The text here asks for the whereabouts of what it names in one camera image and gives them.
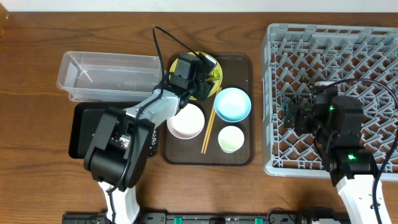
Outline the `yellow plate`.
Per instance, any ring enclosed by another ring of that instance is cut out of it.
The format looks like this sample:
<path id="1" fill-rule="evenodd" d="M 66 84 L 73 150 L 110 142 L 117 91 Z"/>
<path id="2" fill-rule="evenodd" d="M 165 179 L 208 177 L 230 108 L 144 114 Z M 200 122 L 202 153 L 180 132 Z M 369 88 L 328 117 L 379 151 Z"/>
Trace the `yellow plate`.
<path id="1" fill-rule="evenodd" d="M 215 59 L 213 56 L 211 56 L 207 53 L 204 53 L 204 52 L 196 52 L 196 53 L 197 54 L 201 53 L 205 56 L 212 58 L 214 61 L 216 61 L 216 67 L 214 68 L 214 70 L 212 71 L 212 73 L 210 75 L 210 81 L 212 81 L 214 83 L 214 85 L 208 95 L 208 97 L 210 97 L 210 96 L 214 95 L 217 92 L 218 88 L 221 86 L 221 83 L 223 80 L 223 71 L 222 71 L 219 61 L 217 61 L 217 59 Z M 177 60 L 178 59 L 175 59 L 173 61 L 173 63 L 170 66 L 169 72 L 175 71 L 176 66 L 177 66 Z M 197 99 L 194 96 L 191 96 L 190 100 L 197 100 Z"/>

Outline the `pink bowl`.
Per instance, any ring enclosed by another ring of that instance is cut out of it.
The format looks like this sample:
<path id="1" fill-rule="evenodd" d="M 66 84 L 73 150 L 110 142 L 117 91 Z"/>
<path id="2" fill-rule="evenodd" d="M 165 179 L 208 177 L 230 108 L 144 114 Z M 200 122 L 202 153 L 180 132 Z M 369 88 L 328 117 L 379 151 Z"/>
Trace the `pink bowl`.
<path id="1" fill-rule="evenodd" d="M 175 116 L 167 120 L 169 132 L 179 139 L 192 139 L 199 135 L 205 125 L 205 116 L 202 110 L 189 103 Z"/>

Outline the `light blue bowl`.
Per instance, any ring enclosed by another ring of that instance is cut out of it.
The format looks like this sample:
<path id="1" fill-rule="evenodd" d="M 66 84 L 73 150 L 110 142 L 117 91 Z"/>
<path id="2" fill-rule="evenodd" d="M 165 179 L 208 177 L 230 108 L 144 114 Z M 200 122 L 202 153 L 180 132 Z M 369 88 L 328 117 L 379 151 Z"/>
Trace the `light blue bowl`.
<path id="1" fill-rule="evenodd" d="M 215 111 L 227 123 L 238 123 L 250 114 L 252 103 L 249 95 L 239 88 L 221 90 L 215 98 Z"/>

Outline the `pale green cup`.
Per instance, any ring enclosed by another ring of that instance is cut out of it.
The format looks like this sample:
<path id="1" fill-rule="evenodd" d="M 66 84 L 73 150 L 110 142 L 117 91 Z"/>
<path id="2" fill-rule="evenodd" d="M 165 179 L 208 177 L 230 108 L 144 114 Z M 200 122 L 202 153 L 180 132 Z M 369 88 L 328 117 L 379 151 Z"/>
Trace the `pale green cup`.
<path id="1" fill-rule="evenodd" d="M 227 126 L 218 134 L 218 144 L 225 153 L 233 153 L 244 144 L 244 133 L 236 126 Z"/>

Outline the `green orange snack wrapper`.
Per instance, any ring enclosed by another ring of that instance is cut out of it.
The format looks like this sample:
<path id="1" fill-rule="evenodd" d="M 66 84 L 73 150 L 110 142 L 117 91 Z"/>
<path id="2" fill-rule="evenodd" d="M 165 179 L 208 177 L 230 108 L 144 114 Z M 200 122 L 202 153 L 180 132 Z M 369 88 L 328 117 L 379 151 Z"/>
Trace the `green orange snack wrapper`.
<path id="1" fill-rule="evenodd" d="M 219 73 L 218 70 L 213 70 L 213 71 L 209 74 L 209 76 L 208 76 L 208 78 L 207 78 L 207 81 L 208 81 L 208 82 L 217 82 L 217 81 L 220 81 L 220 80 L 221 80 L 221 75 L 220 75 L 220 73 Z"/>

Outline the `cooked rice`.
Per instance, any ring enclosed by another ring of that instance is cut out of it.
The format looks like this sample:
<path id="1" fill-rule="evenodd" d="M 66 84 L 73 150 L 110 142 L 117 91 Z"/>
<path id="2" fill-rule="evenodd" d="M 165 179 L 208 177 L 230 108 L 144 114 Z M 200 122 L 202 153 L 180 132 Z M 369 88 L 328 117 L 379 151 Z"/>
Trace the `cooked rice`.
<path id="1" fill-rule="evenodd" d="M 149 145 L 149 155 L 148 157 L 152 157 L 154 155 L 156 155 L 157 153 L 157 146 L 158 146 L 158 130 L 154 130 L 152 137 L 151 137 L 151 141 L 150 141 L 150 145 Z M 126 135 L 122 135 L 119 138 L 119 142 L 121 143 L 122 148 L 124 148 L 125 150 L 127 149 L 129 143 L 131 141 L 131 138 L 129 136 Z"/>

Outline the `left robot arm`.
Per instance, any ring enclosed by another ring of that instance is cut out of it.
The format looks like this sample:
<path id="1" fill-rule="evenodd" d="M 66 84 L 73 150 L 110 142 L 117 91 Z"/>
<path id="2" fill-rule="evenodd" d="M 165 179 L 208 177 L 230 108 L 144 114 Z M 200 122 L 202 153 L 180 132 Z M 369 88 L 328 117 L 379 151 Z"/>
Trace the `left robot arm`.
<path id="1" fill-rule="evenodd" d="M 175 70 L 162 72 L 150 97 L 130 108 L 104 110 L 83 165 L 106 196 L 108 223 L 136 221 L 140 206 L 135 186 L 145 168 L 154 130 L 184 108 L 190 97 L 208 98 L 217 64 L 203 53 L 181 53 Z"/>

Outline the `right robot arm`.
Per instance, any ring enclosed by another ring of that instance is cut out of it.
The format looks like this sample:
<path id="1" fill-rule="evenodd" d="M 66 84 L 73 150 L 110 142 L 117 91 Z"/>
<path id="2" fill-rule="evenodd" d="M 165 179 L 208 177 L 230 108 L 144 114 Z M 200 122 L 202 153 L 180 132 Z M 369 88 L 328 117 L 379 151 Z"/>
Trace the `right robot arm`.
<path id="1" fill-rule="evenodd" d="M 361 102 L 340 95 L 337 86 L 315 86 L 313 94 L 311 106 L 284 102 L 284 127 L 313 135 L 322 166 L 337 188 L 351 223 L 390 223 L 375 158 L 360 144 L 364 120 Z"/>

